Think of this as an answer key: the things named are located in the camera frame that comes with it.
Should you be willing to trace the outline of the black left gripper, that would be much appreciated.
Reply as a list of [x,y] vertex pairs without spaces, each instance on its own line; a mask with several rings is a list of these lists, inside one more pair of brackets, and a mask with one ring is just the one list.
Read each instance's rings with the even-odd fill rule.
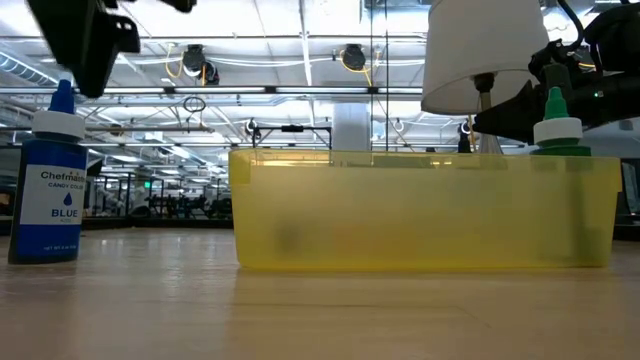
[[[108,13],[116,10],[120,2],[135,1],[27,0],[27,5],[56,61],[66,67],[78,65],[74,77],[79,92],[88,98],[98,98],[104,94],[117,52],[140,51],[136,25],[127,17]],[[106,43],[113,42],[119,50],[90,53],[86,58],[94,30],[97,35],[114,30],[115,39]]]

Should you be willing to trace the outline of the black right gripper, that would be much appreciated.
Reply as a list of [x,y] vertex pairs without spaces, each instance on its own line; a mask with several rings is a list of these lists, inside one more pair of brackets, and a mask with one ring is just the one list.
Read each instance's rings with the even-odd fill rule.
[[561,41],[552,41],[532,55],[527,81],[513,98],[480,112],[473,129],[533,145],[533,127],[543,120],[550,89],[558,87],[568,114],[584,126],[640,117],[640,70],[606,75],[587,69]]

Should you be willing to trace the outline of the large green food coloring bottle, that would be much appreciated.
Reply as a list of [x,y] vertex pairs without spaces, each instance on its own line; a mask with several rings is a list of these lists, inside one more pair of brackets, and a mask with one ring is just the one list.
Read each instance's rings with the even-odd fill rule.
[[571,254],[579,266],[594,266],[599,260],[597,245],[593,242],[596,233],[586,221],[585,191],[582,176],[592,168],[587,160],[577,157],[591,157],[589,146],[581,144],[583,138],[582,121],[571,117],[568,105],[560,87],[548,91],[544,118],[533,127],[534,141],[538,146],[533,155],[562,156],[567,185],[565,197],[568,205],[567,224],[571,239]]

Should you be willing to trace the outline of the large blue food coloring bottle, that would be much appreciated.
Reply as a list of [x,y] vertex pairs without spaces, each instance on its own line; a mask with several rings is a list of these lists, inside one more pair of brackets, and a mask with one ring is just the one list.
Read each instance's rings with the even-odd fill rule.
[[21,144],[8,252],[10,264],[77,259],[88,149],[85,121],[75,112],[71,82],[62,80],[46,110],[34,114],[33,137]]

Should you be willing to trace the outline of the silver lamp base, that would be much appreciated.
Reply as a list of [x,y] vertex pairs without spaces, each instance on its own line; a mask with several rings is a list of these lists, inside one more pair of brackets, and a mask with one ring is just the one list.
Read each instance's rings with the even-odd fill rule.
[[[473,78],[476,90],[479,92],[480,111],[483,112],[491,108],[491,90],[494,86],[495,74],[482,73]],[[481,133],[480,148],[481,153],[502,154],[498,138],[495,135]]]

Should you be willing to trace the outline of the black background hanging device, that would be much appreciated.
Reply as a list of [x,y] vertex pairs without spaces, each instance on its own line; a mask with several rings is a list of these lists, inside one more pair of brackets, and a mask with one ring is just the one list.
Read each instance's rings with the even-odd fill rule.
[[474,135],[472,134],[471,127],[468,122],[462,122],[458,125],[457,128],[458,133],[458,146],[457,150],[459,153],[472,153],[472,141],[474,140]]

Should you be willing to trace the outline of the white lamp shade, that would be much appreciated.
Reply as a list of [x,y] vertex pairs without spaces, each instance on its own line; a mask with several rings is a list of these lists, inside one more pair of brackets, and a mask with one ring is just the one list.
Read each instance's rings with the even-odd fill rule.
[[434,0],[428,14],[421,108],[440,115],[479,110],[474,78],[494,77],[493,104],[527,81],[531,56],[549,36],[538,0]]

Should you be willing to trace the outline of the background monitor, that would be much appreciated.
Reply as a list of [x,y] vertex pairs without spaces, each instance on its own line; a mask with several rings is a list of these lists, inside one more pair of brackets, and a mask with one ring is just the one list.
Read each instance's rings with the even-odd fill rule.
[[640,224],[640,178],[634,164],[630,162],[622,163],[622,174],[624,178],[624,194],[628,207],[627,219],[631,224]]

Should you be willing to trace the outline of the background robot workstations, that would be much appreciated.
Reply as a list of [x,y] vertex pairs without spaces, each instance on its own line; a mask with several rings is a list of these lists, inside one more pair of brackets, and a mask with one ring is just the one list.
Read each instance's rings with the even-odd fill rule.
[[225,178],[188,176],[176,171],[159,175],[107,173],[90,178],[85,207],[90,217],[136,217],[187,220],[232,218]]

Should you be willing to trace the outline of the thin black vertical pole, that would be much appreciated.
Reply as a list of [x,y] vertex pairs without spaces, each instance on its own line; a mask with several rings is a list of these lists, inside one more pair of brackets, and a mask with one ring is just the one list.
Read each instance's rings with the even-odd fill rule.
[[[375,64],[375,60],[374,60],[374,43],[373,43],[373,32],[374,32],[374,2],[375,0],[367,0],[367,3],[369,4],[369,9],[368,9],[368,16],[369,16],[369,60],[370,60],[370,66],[369,66],[369,72],[368,72],[368,76],[369,76],[369,87],[373,87],[375,85],[374,82],[374,64]],[[374,94],[370,93],[370,101],[369,101],[369,150],[373,150],[373,136],[374,136]]]
[[389,151],[389,143],[390,143],[390,116],[389,116],[389,80],[390,80],[390,71],[389,71],[389,23],[388,23],[388,0],[383,0],[384,2],[384,20],[385,20],[385,152]]

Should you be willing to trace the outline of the yellow translucent plastic bin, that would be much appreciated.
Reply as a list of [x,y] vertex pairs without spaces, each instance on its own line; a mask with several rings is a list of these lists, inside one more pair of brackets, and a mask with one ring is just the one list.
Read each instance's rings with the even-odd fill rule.
[[610,157],[244,149],[229,155],[246,268],[604,267]]

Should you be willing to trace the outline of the white building column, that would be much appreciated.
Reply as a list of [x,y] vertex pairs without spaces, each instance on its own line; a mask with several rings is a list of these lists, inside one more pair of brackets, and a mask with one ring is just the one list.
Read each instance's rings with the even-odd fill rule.
[[336,103],[333,107],[332,147],[343,151],[371,148],[371,121],[365,103]]

